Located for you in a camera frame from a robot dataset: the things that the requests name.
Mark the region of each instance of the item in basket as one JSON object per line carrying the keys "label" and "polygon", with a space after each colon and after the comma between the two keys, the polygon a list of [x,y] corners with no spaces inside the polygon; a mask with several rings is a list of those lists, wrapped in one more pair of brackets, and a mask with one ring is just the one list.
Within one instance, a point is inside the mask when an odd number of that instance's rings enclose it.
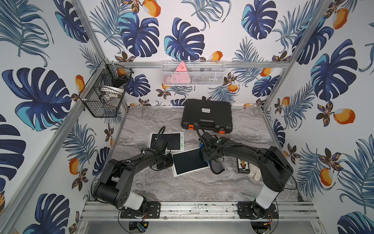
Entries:
{"label": "item in basket", "polygon": [[185,62],[181,62],[172,76],[173,83],[191,83]]}

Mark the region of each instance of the blue leaf print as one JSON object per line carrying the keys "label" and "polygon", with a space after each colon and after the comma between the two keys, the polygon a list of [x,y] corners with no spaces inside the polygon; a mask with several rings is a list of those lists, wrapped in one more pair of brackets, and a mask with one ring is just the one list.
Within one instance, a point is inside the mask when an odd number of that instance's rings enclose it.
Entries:
{"label": "blue leaf print", "polygon": [[182,3],[189,3],[195,8],[195,12],[191,16],[196,14],[197,18],[204,23],[204,28],[201,30],[204,31],[206,29],[206,24],[210,27],[210,20],[216,22],[223,17],[224,9],[221,4],[218,3],[220,1],[229,4],[227,15],[222,20],[222,22],[224,22],[231,10],[230,0],[183,0]]}
{"label": "blue leaf print", "polygon": [[272,78],[271,76],[265,76],[255,82],[252,89],[252,94],[255,97],[263,97],[269,95],[273,90],[275,83],[278,81],[279,76]]}
{"label": "blue leaf print", "polygon": [[[319,25],[314,30],[312,36],[310,37],[308,43],[303,49],[303,52],[301,53],[300,57],[297,59],[297,62],[301,64],[308,64],[311,59],[314,59],[318,51],[322,50],[322,48],[325,46],[327,42],[327,38],[325,37],[325,34],[327,34],[328,39],[332,37],[334,34],[334,30],[330,27],[323,27],[323,24],[325,22],[325,19],[322,19],[319,22]],[[304,26],[303,29],[300,31],[299,35],[295,38],[295,42],[292,45],[292,52],[296,49],[296,46],[299,44],[301,37],[304,35],[305,29],[307,26]]]}
{"label": "blue leaf print", "polygon": [[55,12],[56,18],[60,23],[66,35],[82,43],[88,42],[88,36],[83,28],[80,19],[75,12],[73,5],[65,0],[53,0],[58,11]]}
{"label": "blue leaf print", "polygon": [[135,57],[151,57],[157,53],[155,45],[159,47],[160,33],[157,27],[149,26],[150,24],[158,26],[159,22],[156,18],[146,18],[139,26],[139,17],[132,12],[123,14],[118,19],[123,44]]}
{"label": "blue leaf print", "polygon": [[178,30],[177,25],[180,21],[180,18],[175,18],[173,21],[172,32],[174,37],[165,37],[165,52],[177,60],[199,60],[205,47],[204,35],[191,35],[200,31],[195,27],[190,27],[191,25],[188,22],[182,22]]}
{"label": "blue leaf print", "polygon": [[244,8],[242,26],[254,39],[264,39],[272,31],[278,12],[267,10],[275,8],[273,1],[255,0],[254,8],[247,4]]}
{"label": "blue leaf print", "polygon": [[230,92],[229,85],[230,84],[218,86],[216,88],[208,88],[212,90],[211,92],[209,92],[209,94],[212,94],[212,96],[209,98],[212,98],[214,101],[226,101],[234,103],[234,97],[237,96],[239,88],[236,92]]}
{"label": "blue leaf print", "polygon": [[286,141],[286,139],[285,139],[286,138],[286,133],[284,132],[284,128],[282,127],[282,125],[280,124],[278,119],[275,119],[273,129],[274,129],[275,135],[278,138],[280,146],[283,147],[284,142]]}
{"label": "blue leaf print", "polygon": [[367,208],[374,209],[374,138],[373,135],[369,136],[369,140],[359,139],[357,144],[357,152],[355,157],[345,154],[347,159],[341,159],[338,163],[346,163],[352,170],[343,169],[338,173],[338,180],[343,189],[339,196],[341,202],[343,197],[348,197],[353,202],[364,207],[366,214]]}
{"label": "blue leaf print", "polygon": [[100,155],[96,156],[96,162],[94,165],[94,169],[92,170],[92,175],[96,176],[98,175],[101,170],[104,168],[105,161],[108,158],[110,148],[104,147],[100,149]]}
{"label": "blue leaf print", "polygon": [[304,87],[299,89],[295,95],[290,97],[290,102],[284,107],[284,115],[282,116],[284,118],[284,122],[286,123],[285,129],[287,129],[289,126],[291,128],[297,127],[298,120],[300,120],[300,125],[296,130],[301,127],[303,124],[303,119],[305,119],[304,112],[312,108],[312,100],[314,98],[315,95],[313,93],[313,86],[310,81]]}
{"label": "blue leaf print", "polygon": [[301,191],[305,196],[314,197],[316,189],[322,193],[322,190],[328,191],[334,184],[329,188],[324,188],[321,183],[321,170],[325,168],[325,165],[320,161],[321,155],[311,152],[308,144],[305,144],[306,151],[301,149],[299,163],[301,167],[297,171],[297,183]]}
{"label": "blue leaf print", "polygon": [[360,212],[353,212],[340,217],[339,234],[374,234],[374,222]]}
{"label": "blue leaf print", "polygon": [[320,99],[329,101],[331,98],[338,97],[339,94],[345,93],[348,86],[356,80],[356,75],[345,69],[350,67],[357,70],[357,61],[354,58],[347,58],[354,57],[355,50],[347,48],[342,51],[350,45],[352,41],[345,40],[334,50],[331,60],[328,54],[323,54],[310,71],[314,92]]}
{"label": "blue leaf print", "polygon": [[294,9],[292,14],[288,11],[288,19],[286,16],[283,16],[284,22],[278,20],[281,25],[281,29],[273,29],[273,32],[280,34],[280,38],[276,40],[276,42],[280,40],[283,49],[279,53],[285,51],[286,47],[288,50],[289,45],[294,44],[295,38],[299,35],[304,26],[308,25],[310,19],[318,10],[318,6],[320,5],[321,1],[322,0],[307,1],[301,10],[300,6],[298,7],[297,13],[297,7]]}
{"label": "blue leaf print", "polygon": [[142,97],[147,95],[151,90],[151,86],[144,74],[138,75],[135,79],[132,77],[129,85],[127,86],[126,92],[134,97]]}
{"label": "blue leaf print", "polygon": [[51,38],[52,34],[43,17],[35,13],[29,14],[42,10],[27,3],[28,0],[0,1],[0,41],[10,42],[17,46],[19,57],[21,57],[21,51],[31,55],[39,55],[44,60],[44,67],[46,67],[48,63],[45,56],[48,57],[48,55],[41,49],[49,46],[49,38],[41,26],[31,22],[34,19],[36,22],[40,22],[37,19],[41,19],[48,28]]}
{"label": "blue leaf print", "polygon": [[[5,122],[5,118],[0,115],[0,122]],[[17,173],[17,169],[22,165],[24,161],[26,142],[23,140],[11,139],[11,136],[20,136],[19,131],[9,124],[0,125],[0,135],[6,136],[2,137],[0,140],[0,149],[7,151],[4,154],[0,154],[0,175],[8,177],[11,180]],[[5,188],[5,179],[0,178],[0,191]]]}
{"label": "blue leaf print", "polygon": [[63,195],[56,194],[50,194],[45,199],[46,196],[40,195],[36,204],[35,220],[40,224],[31,224],[23,234],[65,234],[70,213],[69,199],[64,200]]}
{"label": "blue leaf print", "polygon": [[175,100],[171,100],[171,104],[173,106],[184,106],[184,102],[186,101],[186,99],[175,99]]}
{"label": "blue leaf print", "polygon": [[[22,88],[14,82],[13,70],[3,72],[2,76],[17,97],[28,100],[16,107],[17,116],[32,129],[42,131],[65,118],[68,112],[64,109],[70,110],[71,98],[64,81],[59,79],[54,71],[50,70],[44,74],[44,68],[34,68],[31,73],[31,85],[28,81],[29,72],[28,68],[17,71],[18,82],[22,84]],[[39,89],[39,80],[42,76],[44,80]]]}
{"label": "blue leaf print", "polygon": [[84,46],[84,48],[80,46],[80,51],[82,52],[82,56],[86,59],[86,67],[90,69],[90,74],[92,75],[100,66],[99,57],[94,51],[86,48],[86,46]]}
{"label": "blue leaf print", "polygon": [[97,146],[95,146],[96,133],[92,128],[86,128],[87,124],[82,128],[78,123],[78,119],[73,125],[71,131],[64,141],[63,148],[71,154],[68,157],[74,156],[79,160],[81,170],[83,170],[84,163],[88,161],[96,152],[98,154]]}

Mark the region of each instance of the glove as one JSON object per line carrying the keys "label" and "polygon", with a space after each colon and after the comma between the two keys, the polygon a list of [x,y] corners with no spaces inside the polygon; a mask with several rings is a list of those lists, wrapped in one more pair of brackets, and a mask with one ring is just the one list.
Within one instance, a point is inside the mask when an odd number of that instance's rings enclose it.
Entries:
{"label": "glove", "polygon": [[261,178],[261,171],[258,167],[256,167],[255,165],[253,164],[249,164],[249,177],[254,177],[254,180],[255,181],[260,181],[262,178]]}

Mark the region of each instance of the monstera leaf print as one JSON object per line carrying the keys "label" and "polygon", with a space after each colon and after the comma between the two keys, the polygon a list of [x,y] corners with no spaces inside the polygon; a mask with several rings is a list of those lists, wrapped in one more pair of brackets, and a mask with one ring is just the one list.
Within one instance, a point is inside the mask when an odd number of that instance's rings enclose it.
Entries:
{"label": "monstera leaf print", "polygon": [[[70,110],[71,98],[64,81],[59,79],[54,71],[45,71],[41,67],[33,69],[29,84],[30,69],[19,69],[17,82],[22,84],[21,88],[13,79],[13,70],[2,74],[12,92],[17,97],[28,100],[19,104],[15,112],[25,124],[36,131],[42,131],[60,122],[68,114],[64,109]],[[39,89],[40,79],[43,79],[43,82]]]}
{"label": "monstera leaf print", "polygon": [[105,161],[108,158],[109,150],[110,150],[110,148],[108,148],[108,147],[104,147],[104,148],[100,149],[100,155],[98,154],[96,156],[96,162],[95,162],[95,165],[93,167],[94,169],[92,170],[92,175],[93,176],[98,175],[101,172],[101,170],[104,168]]}
{"label": "monstera leaf print", "polygon": [[175,18],[173,21],[172,32],[174,37],[165,37],[165,52],[177,60],[199,60],[205,47],[204,35],[190,35],[200,31],[195,27],[190,27],[191,25],[188,22],[182,22],[178,30],[177,25],[180,21],[180,18]]}
{"label": "monstera leaf print", "polygon": [[145,78],[145,75],[141,74],[136,76],[135,79],[131,78],[126,92],[134,97],[142,97],[151,91],[150,88],[151,86]]}
{"label": "monstera leaf print", "polygon": [[123,44],[135,57],[150,57],[157,53],[159,47],[159,25],[156,18],[146,18],[139,25],[139,17],[132,12],[123,14],[118,19],[118,26]]}
{"label": "monstera leaf print", "polygon": [[[0,115],[0,122],[6,122],[2,115]],[[0,149],[4,151],[3,154],[0,154],[0,175],[6,176],[8,180],[11,180],[24,161],[22,154],[25,152],[26,142],[14,137],[20,136],[20,133],[15,127],[9,124],[0,124],[0,135],[2,135]],[[5,179],[0,178],[0,191],[3,191],[4,188]]]}
{"label": "monstera leaf print", "polygon": [[284,142],[286,141],[286,139],[285,139],[286,138],[286,133],[284,132],[284,128],[282,127],[282,125],[280,124],[278,119],[275,119],[273,129],[274,129],[275,135],[278,138],[280,146],[283,147]]}
{"label": "monstera leaf print", "polygon": [[35,220],[40,224],[31,224],[23,234],[64,234],[69,219],[69,199],[63,195],[40,195],[35,209]]}
{"label": "monstera leaf print", "polygon": [[[325,22],[325,19],[322,19],[319,22],[319,25],[314,30],[312,36],[310,37],[308,43],[303,49],[303,52],[301,53],[300,57],[297,59],[297,62],[299,64],[308,64],[311,59],[314,59],[318,51],[322,50],[322,48],[325,46],[327,42],[327,36],[328,39],[330,39],[334,33],[334,30],[330,27],[323,27],[323,24]],[[295,38],[294,44],[292,45],[292,52],[296,49],[296,46],[299,44],[301,37],[304,35],[305,29],[307,26],[304,26],[303,29],[300,31],[300,33]]]}
{"label": "monstera leaf print", "polygon": [[374,234],[374,222],[360,212],[353,212],[340,217],[339,234]]}
{"label": "monstera leaf print", "polygon": [[244,8],[242,26],[254,39],[264,39],[272,31],[278,12],[270,10],[275,3],[268,0],[255,0],[254,7],[247,4]]}
{"label": "monstera leaf print", "polygon": [[58,8],[55,12],[58,22],[66,35],[79,42],[88,42],[88,36],[80,19],[69,1],[53,0]]}
{"label": "monstera leaf print", "polygon": [[255,82],[252,89],[252,94],[255,97],[263,97],[269,95],[273,90],[275,83],[278,81],[279,76],[272,78],[271,76],[265,76]]}
{"label": "monstera leaf print", "polygon": [[348,90],[348,86],[356,79],[356,75],[346,68],[357,70],[356,55],[353,48],[343,49],[352,45],[350,39],[345,40],[333,53],[331,60],[323,54],[310,71],[313,89],[320,99],[328,101]]}

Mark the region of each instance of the gray marble table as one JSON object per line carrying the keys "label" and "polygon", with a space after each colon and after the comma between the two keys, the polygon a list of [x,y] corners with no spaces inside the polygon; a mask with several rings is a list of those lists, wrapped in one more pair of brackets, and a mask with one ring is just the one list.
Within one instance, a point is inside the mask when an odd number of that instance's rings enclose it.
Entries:
{"label": "gray marble table", "polygon": [[[233,131],[225,136],[236,142],[268,148],[273,144],[259,108],[232,109]],[[184,132],[185,150],[199,147],[196,131],[181,127],[183,108],[130,108],[112,158],[122,160],[139,154],[148,144],[149,133],[162,126],[165,132]],[[219,175],[209,168],[173,177],[172,169],[149,168],[135,175],[132,190],[154,201],[249,201],[256,198],[262,182],[239,174],[236,159],[225,157],[225,171]],[[297,191],[285,190],[278,201],[297,201]]]}

